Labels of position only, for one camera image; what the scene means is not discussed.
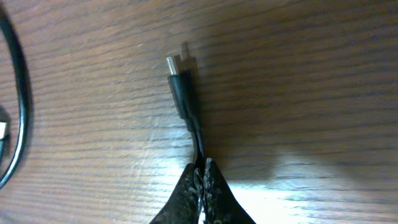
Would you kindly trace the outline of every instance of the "black cable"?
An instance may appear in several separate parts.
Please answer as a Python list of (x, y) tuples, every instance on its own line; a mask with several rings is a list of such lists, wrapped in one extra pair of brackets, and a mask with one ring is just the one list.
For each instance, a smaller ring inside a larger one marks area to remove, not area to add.
[(6, 14), (4, 13), (4, 11), (0, 13), (0, 27), (11, 54), (12, 64), (15, 71), (15, 80), (19, 103), (19, 130), (17, 145), (11, 163), (1, 177), (0, 189), (2, 189), (15, 173), (15, 170), (19, 162), (21, 161), (22, 153), (24, 152), (27, 141), (29, 113), (32, 109), (32, 99), (30, 94), (29, 75), (27, 72), (25, 57), (22, 53), (22, 47), (18, 41), (18, 37), (14, 32), (10, 21), (6, 17)]

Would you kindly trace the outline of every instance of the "wood grain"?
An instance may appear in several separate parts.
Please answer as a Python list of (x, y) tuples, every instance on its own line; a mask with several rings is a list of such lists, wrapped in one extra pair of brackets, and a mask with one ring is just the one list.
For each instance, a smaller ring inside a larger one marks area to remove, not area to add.
[[(192, 159), (165, 63), (184, 41), (200, 71), (207, 153), (255, 221), (398, 223), (396, 1), (4, 6), (35, 118), (0, 192), (0, 223), (148, 223)], [(0, 66), (15, 137), (4, 39)]]

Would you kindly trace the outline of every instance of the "black wire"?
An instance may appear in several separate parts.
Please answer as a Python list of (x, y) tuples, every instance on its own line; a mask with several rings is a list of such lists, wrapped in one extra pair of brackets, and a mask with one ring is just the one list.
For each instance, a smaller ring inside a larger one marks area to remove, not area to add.
[(6, 17), (5, 13), (0, 13), (0, 27), (11, 54), (12, 64), (15, 71), (16, 88), (19, 102), (19, 130), (17, 145), (11, 163), (1, 177), (0, 189), (2, 189), (4, 185), (8, 182), (8, 180), (12, 177), (19, 162), (21, 161), (22, 153), (24, 152), (27, 141), (29, 112), (32, 109), (32, 100), (30, 94), (29, 75), (27, 72), (25, 57), (22, 53), (22, 47), (19, 44), (18, 37), (14, 32), (14, 29), (12, 28), (12, 25)]

